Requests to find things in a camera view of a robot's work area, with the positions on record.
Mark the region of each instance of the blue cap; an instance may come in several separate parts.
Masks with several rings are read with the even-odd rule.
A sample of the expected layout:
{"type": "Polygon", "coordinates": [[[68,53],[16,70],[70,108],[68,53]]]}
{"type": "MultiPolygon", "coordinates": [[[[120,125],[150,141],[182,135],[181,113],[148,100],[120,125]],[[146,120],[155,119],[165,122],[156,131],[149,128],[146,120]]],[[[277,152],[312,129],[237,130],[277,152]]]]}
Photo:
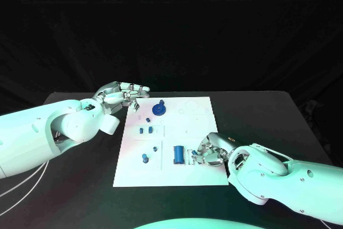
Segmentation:
{"type": "Polygon", "coordinates": [[[153,106],[153,114],[156,116],[162,116],[166,113],[166,106],[163,100],[161,100],[161,103],[153,106]]]}

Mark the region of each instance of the robot finger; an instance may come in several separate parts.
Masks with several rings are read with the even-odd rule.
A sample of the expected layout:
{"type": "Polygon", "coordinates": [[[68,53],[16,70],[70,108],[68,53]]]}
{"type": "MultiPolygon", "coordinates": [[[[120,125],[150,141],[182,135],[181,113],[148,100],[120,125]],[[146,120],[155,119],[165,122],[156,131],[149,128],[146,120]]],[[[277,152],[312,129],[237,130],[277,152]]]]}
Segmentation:
{"type": "Polygon", "coordinates": [[[139,84],[125,83],[125,82],[120,83],[120,88],[123,90],[138,90],[138,91],[148,91],[148,92],[150,91],[149,87],[142,86],[139,84]]]}

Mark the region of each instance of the white paper sheet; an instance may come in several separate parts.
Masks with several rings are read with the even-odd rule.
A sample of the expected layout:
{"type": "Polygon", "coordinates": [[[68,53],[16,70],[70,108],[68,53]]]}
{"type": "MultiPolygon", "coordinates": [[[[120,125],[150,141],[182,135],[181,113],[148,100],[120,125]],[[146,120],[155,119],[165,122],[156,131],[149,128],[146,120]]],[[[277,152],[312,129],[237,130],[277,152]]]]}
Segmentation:
{"type": "Polygon", "coordinates": [[[142,106],[138,113],[129,108],[113,186],[228,185],[225,166],[199,165],[191,159],[191,151],[198,149],[205,136],[218,132],[210,97],[149,98],[138,102],[142,106]],[[152,109],[161,99],[168,111],[156,116],[152,109]],[[184,146],[182,165],[174,164],[175,146],[184,146]]]}

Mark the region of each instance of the dark table surface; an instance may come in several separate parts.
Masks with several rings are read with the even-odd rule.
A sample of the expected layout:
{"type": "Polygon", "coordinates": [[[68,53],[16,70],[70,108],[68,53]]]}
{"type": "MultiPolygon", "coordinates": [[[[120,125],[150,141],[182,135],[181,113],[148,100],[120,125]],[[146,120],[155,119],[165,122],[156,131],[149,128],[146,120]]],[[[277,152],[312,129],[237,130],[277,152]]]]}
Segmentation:
{"type": "MultiPolygon", "coordinates": [[[[332,165],[315,134],[286,92],[168,92],[152,97],[211,97],[218,131],[280,151],[299,160],[332,165]]],[[[93,93],[54,93],[45,104],[86,99],[93,93]]],[[[52,159],[31,195],[0,217],[0,228],[132,229],[175,218],[215,218],[264,228],[325,228],[322,222],[270,200],[251,203],[230,186],[114,188],[127,109],[114,135],[94,139],[52,159]]],[[[35,169],[0,180],[0,192],[35,169]]],[[[38,174],[0,199],[0,213],[31,190],[38,174]]]]}

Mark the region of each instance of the robotic hand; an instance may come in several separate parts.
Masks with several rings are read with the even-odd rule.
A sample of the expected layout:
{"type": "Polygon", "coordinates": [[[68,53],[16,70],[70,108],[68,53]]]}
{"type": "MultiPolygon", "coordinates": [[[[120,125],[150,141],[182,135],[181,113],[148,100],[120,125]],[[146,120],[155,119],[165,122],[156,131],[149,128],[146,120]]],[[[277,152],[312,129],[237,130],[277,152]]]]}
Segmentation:
{"type": "Polygon", "coordinates": [[[138,111],[136,98],[149,98],[149,91],[149,87],[112,82],[91,99],[65,100],[0,116],[0,178],[40,166],[90,141],[99,130],[113,135],[120,120],[112,114],[123,106],[138,111]]]}
{"type": "Polygon", "coordinates": [[[343,225],[342,168],[295,160],[259,144],[244,146],[215,132],[205,137],[192,157],[214,167],[228,164],[228,181],[256,204],[276,199],[295,212],[343,225]]]}

